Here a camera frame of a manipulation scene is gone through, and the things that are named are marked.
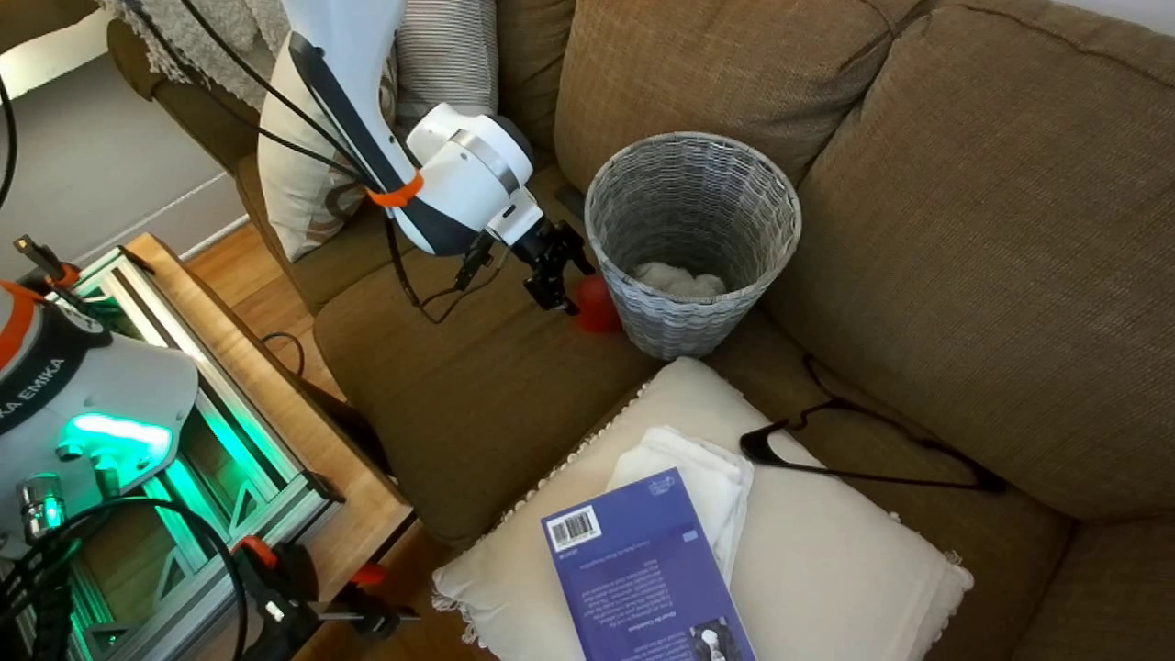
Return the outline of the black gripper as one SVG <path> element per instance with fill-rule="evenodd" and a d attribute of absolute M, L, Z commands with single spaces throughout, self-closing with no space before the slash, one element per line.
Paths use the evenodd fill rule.
<path fill-rule="evenodd" d="M 541 310 L 551 312 L 560 305 L 556 289 L 561 286 L 564 312 L 582 316 L 582 310 L 585 310 L 585 294 L 582 294 L 585 289 L 585 274 L 571 274 L 561 281 L 571 265 L 589 272 L 585 240 L 577 236 L 572 223 L 541 220 L 511 246 L 511 253 L 530 268 L 524 289 L 533 294 L 533 301 Z"/>

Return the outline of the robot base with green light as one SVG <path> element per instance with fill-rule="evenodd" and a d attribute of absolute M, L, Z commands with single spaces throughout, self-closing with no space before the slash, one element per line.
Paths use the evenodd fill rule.
<path fill-rule="evenodd" d="M 121 494 L 180 455 L 192 357 L 0 286 L 0 553 L 19 558 L 70 515 Z"/>

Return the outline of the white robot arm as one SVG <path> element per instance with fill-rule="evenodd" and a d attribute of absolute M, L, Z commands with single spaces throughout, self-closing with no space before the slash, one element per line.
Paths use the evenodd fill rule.
<path fill-rule="evenodd" d="M 541 310 L 571 305 L 564 268 L 589 272 L 585 240 L 551 220 L 530 191 L 524 136 L 495 114 L 452 103 L 430 108 L 408 136 L 385 121 L 382 70 L 404 0 L 283 0 L 283 12 L 295 70 L 385 213 L 389 240 L 460 258 L 460 289 L 491 246 L 508 246 L 533 268 L 524 289 Z"/>

